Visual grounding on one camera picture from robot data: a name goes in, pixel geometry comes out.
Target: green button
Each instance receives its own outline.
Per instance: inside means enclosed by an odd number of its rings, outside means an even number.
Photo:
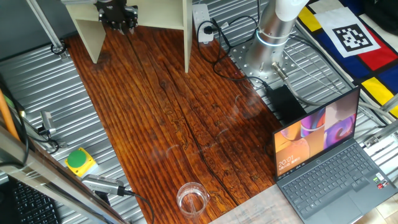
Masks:
[[[68,164],[73,168],[81,167],[86,160],[86,154],[80,150],[73,151],[68,156]]]

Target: laptop screen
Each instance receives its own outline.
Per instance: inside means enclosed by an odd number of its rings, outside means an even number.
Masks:
[[[274,133],[278,179],[354,137],[359,88]]]

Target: glass cup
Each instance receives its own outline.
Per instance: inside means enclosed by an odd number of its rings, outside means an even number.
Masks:
[[[177,193],[177,205],[186,218],[197,218],[204,210],[210,195],[202,184],[184,184]]]

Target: metal pole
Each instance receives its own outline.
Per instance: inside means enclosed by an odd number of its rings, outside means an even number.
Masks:
[[[380,109],[390,112],[390,110],[394,109],[398,106],[398,94],[393,96],[386,104],[384,104]]]
[[[54,52],[60,52],[63,50],[64,45],[60,42],[57,35],[55,34],[54,30],[52,29],[49,21],[47,20],[46,16],[44,15],[42,9],[40,8],[39,4],[37,4],[36,0],[26,0],[29,4],[30,8],[32,9],[33,13],[36,15],[37,20],[39,20],[40,24],[42,25],[44,31],[48,35],[51,40],[51,43],[54,45]],[[67,58],[66,52],[60,55],[61,58]]]
[[[22,162],[25,145],[2,126],[0,126],[0,142],[0,161]],[[0,169],[95,223],[126,223],[115,210],[62,167],[50,154],[38,145],[35,148],[35,151],[29,150],[29,157],[23,169],[13,166]]]
[[[366,140],[364,142],[365,146],[371,147],[372,145],[380,142],[381,140],[385,139],[386,137],[390,136],[391,134],[394,134],[394,136],[396,138],[398,138],[398,120],[395,120],[393,123],[387,125],[381,131],[377,132],[372,137],[370,137],[368,140]]]

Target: yellow stripe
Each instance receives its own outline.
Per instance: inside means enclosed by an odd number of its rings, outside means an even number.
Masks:
[[[377,78],[370,78],[363,82],[362,85],[381,105],[387,103],[394,96]],[[398,117],[398,106],[390,110],[390,112],[395,117]]]
[[[322,28],[321,24],[319,24],[319,22],[317,21],[317,18],[315,18],[315,16],[310,12],[310,10],[308,10],[307,7],[304,7],[303,10],[301,10],[298,18],[300,18],[301,21],[312,32]]]

